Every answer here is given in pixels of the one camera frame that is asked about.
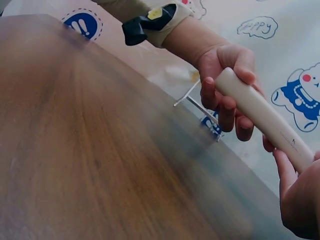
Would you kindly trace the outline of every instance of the cartoon bear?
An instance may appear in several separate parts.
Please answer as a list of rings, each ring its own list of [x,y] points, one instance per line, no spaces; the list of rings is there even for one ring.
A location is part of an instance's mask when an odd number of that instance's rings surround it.
[[[320,116],[320,62],[309,69],[294,71],[286,86],[274,91],[271,101],[293,114],[299,130],[305,133],[313,131]]]
[[[204,15],[207,14],[207,9],[203,6],[202,0],[180,0],[186,7],[188,7],[195,15],[195,17],[200,20]]]

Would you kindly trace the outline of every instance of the wood grain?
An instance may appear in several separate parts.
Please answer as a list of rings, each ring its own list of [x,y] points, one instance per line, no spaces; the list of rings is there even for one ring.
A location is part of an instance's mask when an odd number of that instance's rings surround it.
[[[0,18],[0,240],[295,237],[199,120],[47,15]]]

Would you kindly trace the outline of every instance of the bear print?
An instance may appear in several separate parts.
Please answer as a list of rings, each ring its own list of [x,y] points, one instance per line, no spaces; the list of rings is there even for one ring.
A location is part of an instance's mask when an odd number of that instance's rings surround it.
[[[300,131],[313,131],[320,116],[320,62],[309,69],[294,71],[286,85],[274,91],[271,102],[292,113]]]

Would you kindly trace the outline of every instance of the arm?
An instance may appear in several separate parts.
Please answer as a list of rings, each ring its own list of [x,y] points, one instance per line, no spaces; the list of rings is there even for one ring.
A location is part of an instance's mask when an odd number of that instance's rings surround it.
[[[125,23],[137,16],[146,16],[157,6],[170,0],[94,0],[116,19]],[[217,44],[226,40],[208,29],[179,6],[169,27],[163,31],[148,32],[148,40],[158,48],[165,48],[196,67],[198,58]]]

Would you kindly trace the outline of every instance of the wrist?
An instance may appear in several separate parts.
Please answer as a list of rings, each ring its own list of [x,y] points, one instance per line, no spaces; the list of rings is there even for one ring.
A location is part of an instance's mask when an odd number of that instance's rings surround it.
[[[168,34],[163,47],[197,68],[199,58],[210,49],[228,41],[201,21],[187,17]]]

